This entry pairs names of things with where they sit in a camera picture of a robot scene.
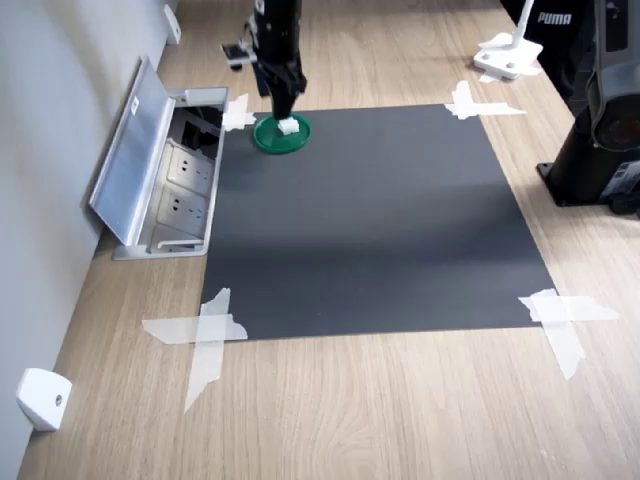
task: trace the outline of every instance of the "electrical outlet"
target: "electrical outlet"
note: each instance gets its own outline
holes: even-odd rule
[[[213,183],[213,163],[195,152],[174,146],[167,180],[209,196]]]
[[[207,224],[207,199],[167,184],[160,200],[158,223],[202,239]]]

